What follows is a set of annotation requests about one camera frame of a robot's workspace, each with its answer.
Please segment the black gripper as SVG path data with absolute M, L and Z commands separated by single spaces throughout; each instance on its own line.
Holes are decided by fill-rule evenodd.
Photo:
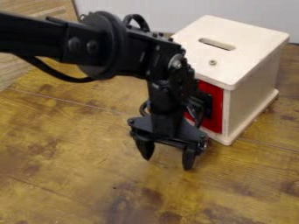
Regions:
M 186 113 L 186 104 L 199 92 L 195 71 L 186 58 L 176 59 L 146 81 L 148 99 L 139 108 L 140 116 L 128 120 L 131 137 L 144 160 L 151 159 L 156 143 L 183 148 L 182 167 L 188 171 L 207 143 L 207 134 Z

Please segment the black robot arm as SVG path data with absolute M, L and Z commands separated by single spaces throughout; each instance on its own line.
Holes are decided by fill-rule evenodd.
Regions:
M 207 147 L 200 125 L 207 103 L 186 59 L 186 51 L 144 18 L 91 12 L 72 23 L 0 12 L 0 53 L 11 53 L 55 78 L 87 83 L 117 75 L 147 81 L 148 100 L 139 117 L 127 120 L 144 159 L 156 144 L 183 149 L 182 166 L 194 167 Z

